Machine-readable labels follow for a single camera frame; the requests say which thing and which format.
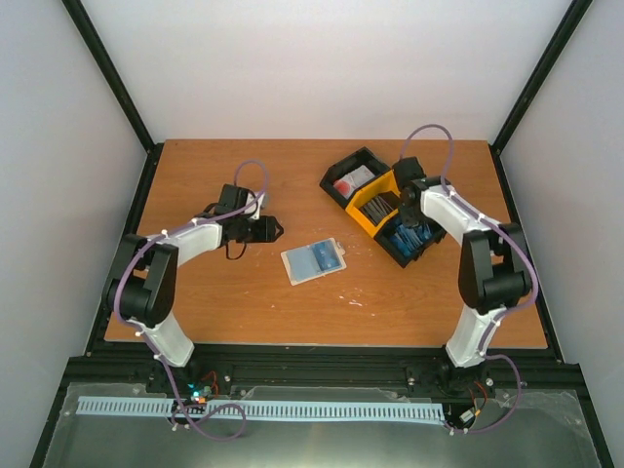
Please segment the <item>beige card holder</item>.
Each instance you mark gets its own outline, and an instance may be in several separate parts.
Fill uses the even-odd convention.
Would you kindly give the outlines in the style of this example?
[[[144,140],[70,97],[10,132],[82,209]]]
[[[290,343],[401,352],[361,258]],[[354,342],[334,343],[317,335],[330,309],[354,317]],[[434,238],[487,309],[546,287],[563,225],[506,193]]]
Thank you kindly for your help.
[[[289,282],[292,286],[316,280],[347,268],[346,261],[344,259],[345,249],[342,248],[341,244],[334,238],[329,239],[333,240],[342,263],[342,266],[339,269],[332,272],[320,273],[317,261],[311,252],[311,246],[321,241],[281,252],[281,259],[287,272]]]

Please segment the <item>blue VIP card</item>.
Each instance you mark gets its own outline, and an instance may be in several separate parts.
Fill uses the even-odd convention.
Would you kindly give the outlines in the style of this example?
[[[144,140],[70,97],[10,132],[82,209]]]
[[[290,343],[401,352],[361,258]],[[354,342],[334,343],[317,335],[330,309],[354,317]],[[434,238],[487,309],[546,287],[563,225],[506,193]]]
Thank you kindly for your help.
[[[342,266],[336,246],[331,239],[313,244],[311,252],[317,261],[320,273],[332,272]]]

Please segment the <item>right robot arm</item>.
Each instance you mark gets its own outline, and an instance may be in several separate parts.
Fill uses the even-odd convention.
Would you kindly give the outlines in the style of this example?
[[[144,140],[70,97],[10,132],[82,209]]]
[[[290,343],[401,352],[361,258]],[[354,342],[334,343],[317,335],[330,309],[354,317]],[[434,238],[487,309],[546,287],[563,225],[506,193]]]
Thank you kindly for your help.
[[[392,167],[404,225],[441,226],[460,248],[458,289],[463,301],[457,326],[444,346],[436,383],[448,395],[464,391],[482,371],[488,347],[504,318],[537,294],[522,228],[501,223],[465,201],[442,175],[428,177],[414,157]]]

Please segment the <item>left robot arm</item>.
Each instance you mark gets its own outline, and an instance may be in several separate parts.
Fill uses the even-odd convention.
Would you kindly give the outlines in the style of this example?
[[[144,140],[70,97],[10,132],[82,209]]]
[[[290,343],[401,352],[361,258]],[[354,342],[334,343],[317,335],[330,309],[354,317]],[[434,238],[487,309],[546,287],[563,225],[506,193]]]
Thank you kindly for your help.
[[[117,319],[136,330],[154,358],[170,365],[168,379],[181,392],[196,390],[203,369],[191,360],[194,343],[173,312],[177,270],[188,261],[232,243],[273,243],[283,233],[276,217],[261,210],[266,191],[255,193],[225,184],[217,202],[185,224],[140,236],[125,235],[118,246],[102,292]]]

